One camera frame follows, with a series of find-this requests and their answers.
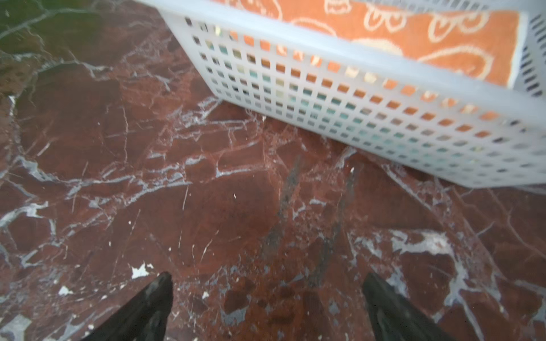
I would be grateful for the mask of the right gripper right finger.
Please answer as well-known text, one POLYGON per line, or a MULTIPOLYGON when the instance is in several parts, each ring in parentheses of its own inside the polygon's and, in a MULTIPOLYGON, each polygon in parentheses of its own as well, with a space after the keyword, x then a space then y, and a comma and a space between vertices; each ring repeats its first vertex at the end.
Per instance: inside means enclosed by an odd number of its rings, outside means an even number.
POLYGON ((376 340, 453 339, 374 271, 365 277, 362 292, 376 340))

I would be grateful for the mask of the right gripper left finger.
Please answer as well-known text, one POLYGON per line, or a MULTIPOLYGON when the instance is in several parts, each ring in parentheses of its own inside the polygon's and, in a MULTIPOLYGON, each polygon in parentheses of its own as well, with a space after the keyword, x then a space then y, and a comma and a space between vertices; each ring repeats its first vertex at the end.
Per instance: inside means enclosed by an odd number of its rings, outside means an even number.
POLYGON ((163 341, 173 307, 173 280, 164 271, 84 340, 163 341))

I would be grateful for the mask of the yellow green towel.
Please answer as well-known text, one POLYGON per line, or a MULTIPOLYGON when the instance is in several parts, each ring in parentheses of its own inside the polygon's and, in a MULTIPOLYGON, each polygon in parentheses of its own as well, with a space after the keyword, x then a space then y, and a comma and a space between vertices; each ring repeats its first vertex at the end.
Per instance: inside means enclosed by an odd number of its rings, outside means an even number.
POLYGON ((395 117, 405 106, 375 90, 306 71, 278 55, 247 52, 233 41, 198 42, 213 91, 226 101, 361 148, 399 151, 426 144, 422 129, 395 117))

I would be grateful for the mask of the peach patterned towel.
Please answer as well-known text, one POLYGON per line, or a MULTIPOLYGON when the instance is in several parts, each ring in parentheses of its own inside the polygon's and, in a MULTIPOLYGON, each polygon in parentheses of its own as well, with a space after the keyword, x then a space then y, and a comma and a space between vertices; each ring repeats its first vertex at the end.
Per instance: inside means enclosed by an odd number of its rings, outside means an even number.
POLYGON ((513 87, 528 32, 522 11, 413 13, 359 1, 224 1, 505 88, 513 87))

